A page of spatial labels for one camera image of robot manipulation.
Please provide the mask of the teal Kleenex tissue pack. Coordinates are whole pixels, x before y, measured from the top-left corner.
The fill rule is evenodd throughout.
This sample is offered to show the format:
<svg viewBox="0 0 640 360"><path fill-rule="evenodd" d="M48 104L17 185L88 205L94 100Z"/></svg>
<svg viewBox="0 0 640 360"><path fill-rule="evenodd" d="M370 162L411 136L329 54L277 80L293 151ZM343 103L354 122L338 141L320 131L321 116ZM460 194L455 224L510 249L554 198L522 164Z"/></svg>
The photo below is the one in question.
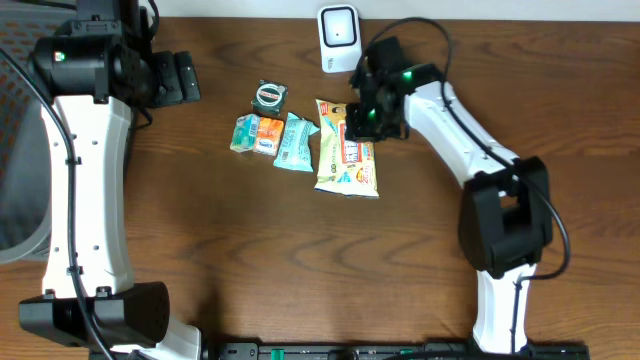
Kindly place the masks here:
<svg viewBox="0 0 640 360"><path fill-rule="evenodd" d="M252 151L255 147L257 132L261 118L255 114L247 114L236 120L230 149L242 153Z"/></svg>

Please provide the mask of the yellow wet wipes pack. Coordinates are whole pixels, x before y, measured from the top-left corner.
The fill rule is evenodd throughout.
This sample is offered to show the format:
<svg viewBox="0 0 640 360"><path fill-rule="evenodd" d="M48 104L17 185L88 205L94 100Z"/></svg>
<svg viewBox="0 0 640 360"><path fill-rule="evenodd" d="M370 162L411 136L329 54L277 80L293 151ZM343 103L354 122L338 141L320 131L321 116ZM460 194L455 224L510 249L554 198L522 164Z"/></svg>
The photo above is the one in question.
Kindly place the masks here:
<svg viewBox="0 0 640 360"><path fill-rule="evenodd" d="M378 198L374 145L346 139L346 104L316 100L321 142L315 189Z"/></svg>

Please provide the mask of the orange snack pack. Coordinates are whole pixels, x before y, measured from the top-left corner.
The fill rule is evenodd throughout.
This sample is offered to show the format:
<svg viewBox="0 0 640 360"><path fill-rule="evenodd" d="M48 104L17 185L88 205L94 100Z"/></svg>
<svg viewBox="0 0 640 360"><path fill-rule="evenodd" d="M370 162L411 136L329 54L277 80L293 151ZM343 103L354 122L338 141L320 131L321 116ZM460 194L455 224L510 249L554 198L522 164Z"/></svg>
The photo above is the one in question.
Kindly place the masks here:
<svg viewBox="0 0 640 360"><path fill-rule="evenodd" d="M283 130L284 122L282 120L261 117L253 151L276 156Z"/></svg>

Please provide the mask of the green wipes pack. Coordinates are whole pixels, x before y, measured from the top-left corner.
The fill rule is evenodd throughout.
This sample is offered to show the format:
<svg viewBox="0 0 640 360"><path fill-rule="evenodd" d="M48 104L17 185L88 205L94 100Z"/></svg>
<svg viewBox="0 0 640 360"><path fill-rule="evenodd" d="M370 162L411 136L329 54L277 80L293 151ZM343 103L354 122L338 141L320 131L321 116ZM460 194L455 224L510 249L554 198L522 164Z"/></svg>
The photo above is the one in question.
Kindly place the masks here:
<svg viewBox="0 0 640 360"><path fill-rule="evenodd" d="M313 122L289 112L273 165L286 170L312 172L309 139L318 131Z"/></svg>

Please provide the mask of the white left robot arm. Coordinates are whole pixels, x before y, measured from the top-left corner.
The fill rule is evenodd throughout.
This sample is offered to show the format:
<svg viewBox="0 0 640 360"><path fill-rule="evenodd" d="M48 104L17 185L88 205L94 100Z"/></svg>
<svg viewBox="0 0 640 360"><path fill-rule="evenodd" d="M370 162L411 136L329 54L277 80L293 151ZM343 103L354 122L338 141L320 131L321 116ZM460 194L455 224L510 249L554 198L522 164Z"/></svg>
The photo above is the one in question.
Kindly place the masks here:
<svg viewBox="0 0 640 360"><path fill-rule="evenodd" d="M203 335L172 316L167 286L134 277L123 195L136 117L200 99L191 55L153 50L155 2L75 10L21 71L49 143L51 235L42 292L20 303L20 326L107 359L199 359Z"/></svg>

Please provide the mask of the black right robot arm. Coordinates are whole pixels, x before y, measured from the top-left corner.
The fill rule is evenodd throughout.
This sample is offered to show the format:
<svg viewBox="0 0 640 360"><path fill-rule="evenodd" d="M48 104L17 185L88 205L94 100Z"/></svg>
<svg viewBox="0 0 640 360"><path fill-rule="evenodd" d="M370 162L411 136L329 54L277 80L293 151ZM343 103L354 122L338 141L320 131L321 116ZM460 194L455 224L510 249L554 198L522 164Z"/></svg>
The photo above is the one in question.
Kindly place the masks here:
<svg viewBox="0 0 640 360"><path fill-rule="evenodd" d="M351 85L346 139L377 142L421 135L462 188L458 241L478 279L473 340L484 353L526 349L529 285L552 240L549 179L537 157L520 159L492 138L433 64L408 60L397 38L364 52Z"/></svg>

